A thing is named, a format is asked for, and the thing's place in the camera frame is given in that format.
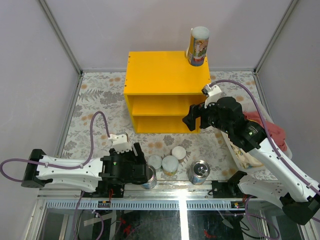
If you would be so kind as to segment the tall can with plastic lid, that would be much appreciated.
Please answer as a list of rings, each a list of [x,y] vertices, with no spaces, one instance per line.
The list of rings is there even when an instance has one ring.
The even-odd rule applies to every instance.
[[[204,26],[196,26],[190,31],[189,46],[185,56],[190,65],[199,67],[203,65],[207,54],[210,31]]]

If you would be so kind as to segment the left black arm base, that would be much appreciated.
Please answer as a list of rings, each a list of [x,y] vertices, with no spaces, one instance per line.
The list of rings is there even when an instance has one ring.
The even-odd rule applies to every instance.
[[[125,192],[124,184],[112,184],[105,181],[99,181],[94,198],[123,198]]]

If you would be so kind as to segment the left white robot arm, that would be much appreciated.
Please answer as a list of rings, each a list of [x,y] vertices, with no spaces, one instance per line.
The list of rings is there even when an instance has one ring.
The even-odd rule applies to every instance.
[[[88,163],[51,157],[41,149],[34,149],[29,159],[21,183],[25,188],[62,185],[102,198],[116,194],[126,184],[145,184],[149,177],[149,167],[139,143],[124,151],[113,147],[107,156],[93,158]]]

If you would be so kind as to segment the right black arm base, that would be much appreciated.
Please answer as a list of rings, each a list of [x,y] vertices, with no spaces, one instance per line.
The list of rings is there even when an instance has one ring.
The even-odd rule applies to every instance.
[[[240,190],[238,184],[240,180],[247,175],[246,172],[238,170],[227,181],[212,180],[211,187],[213,197],[215,199],[242,198],[244,193]]]

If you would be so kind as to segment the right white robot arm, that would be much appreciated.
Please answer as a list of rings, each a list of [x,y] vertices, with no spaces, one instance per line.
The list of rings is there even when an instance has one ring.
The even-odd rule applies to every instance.
[[[228,184],[233,197],[252,195],[274,204],[299,225],[308,223],[320,209],[320,184],[307,176],[276,146],[265,127],[245,117],[242,105],[233,97],[217,102],[193,104],[182,119],[190,131],[214,127],[228,135],[230,141],[259,160],[279,181],[280,186],[244,174]]]

